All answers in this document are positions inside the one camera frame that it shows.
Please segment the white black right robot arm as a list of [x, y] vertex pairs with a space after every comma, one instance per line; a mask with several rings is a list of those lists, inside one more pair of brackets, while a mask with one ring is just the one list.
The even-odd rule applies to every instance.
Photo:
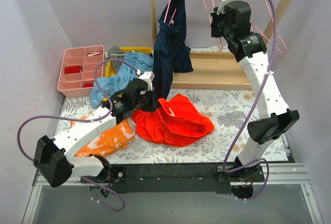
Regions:
[[245, 120], [249, 139], [236, 156], [234, 166], [226, 172], [246, 181], [257, 170], [269, 145], [288, 131], [298, 120], [299, 112], [291, 110], [282, 97], [273, 72], [269, 69], [267, 48], [259, 33], [251, 31], [251, 8], [245, 1], [220, 3], [211, 13], [213, 37], [222, 37], [242, 67], [255, 94], [253, 108], [259, 120]]

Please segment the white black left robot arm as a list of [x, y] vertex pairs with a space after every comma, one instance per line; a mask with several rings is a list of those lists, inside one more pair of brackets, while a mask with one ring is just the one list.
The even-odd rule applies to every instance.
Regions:
[[144, 72], [83, 122], [52, 138], [43, 136], [38, 140], [33, 164], [51, 187], [58, 187], [76, 176], [88, 176], [98, 183], [109, 179], [111, 166], [103, 156], [77, 157], [75, 154], [103, 132], [130, 118], [135, 110], [157, 110], [160, 104], [152, 86], [153, 78], [151, 71]]

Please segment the bright red-orange shorts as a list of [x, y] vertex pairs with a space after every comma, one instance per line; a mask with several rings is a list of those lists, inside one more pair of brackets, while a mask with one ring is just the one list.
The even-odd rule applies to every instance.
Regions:
[[143, 139], [176, 147], [195, 143], [215, 129], [212, 121], [201, 115], [191, 101], [182, 94], [167, 101], [159, 99], [160, 107], [154, 112], [136, 110], [132, 120], [136, 133]]

